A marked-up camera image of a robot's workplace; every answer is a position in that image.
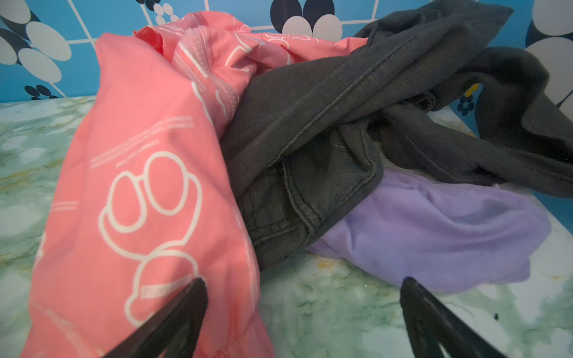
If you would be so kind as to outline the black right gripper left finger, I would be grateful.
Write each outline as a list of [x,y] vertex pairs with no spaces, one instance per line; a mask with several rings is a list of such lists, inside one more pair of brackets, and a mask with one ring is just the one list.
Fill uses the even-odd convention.
[[192,357],[207,306],[206,284],[197,278],[106,357]]

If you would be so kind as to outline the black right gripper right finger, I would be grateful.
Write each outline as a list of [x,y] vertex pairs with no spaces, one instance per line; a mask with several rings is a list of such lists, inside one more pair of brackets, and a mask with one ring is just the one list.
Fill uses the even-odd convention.
[[444,353],[450,357],[505,357],[412,277],[402,282],[400,304],[416,358],[444,358]]

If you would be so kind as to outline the purple cloth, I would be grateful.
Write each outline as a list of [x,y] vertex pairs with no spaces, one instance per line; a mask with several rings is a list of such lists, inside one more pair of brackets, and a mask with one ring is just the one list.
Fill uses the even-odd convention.
[[397,286],[412,277],[431,291],[458,293],[527,280],[531,255],[551,230],[546,211],[527,196],[388,169],[309,249]]

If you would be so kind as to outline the pink printed cloth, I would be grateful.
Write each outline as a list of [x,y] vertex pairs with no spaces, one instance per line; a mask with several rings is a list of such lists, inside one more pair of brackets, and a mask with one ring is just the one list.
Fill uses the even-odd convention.
[[219,140],[253,77],[362,44],[255,34],[215,11],[102,35],[100,88],[34,261],[22,356],[101,357],[201,278],[208,307],[195,355],[272,357]]

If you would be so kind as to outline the dark grey cloth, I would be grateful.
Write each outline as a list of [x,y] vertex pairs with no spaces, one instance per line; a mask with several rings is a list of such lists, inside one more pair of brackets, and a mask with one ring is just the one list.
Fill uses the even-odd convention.
[[350,55],[255,77],[221,141],[260,270],[314,243],[374,191],[382,154],[446,183],[572,196],[572,122],[549,73],[492,47],[512,15],[432,1],[365,26]]

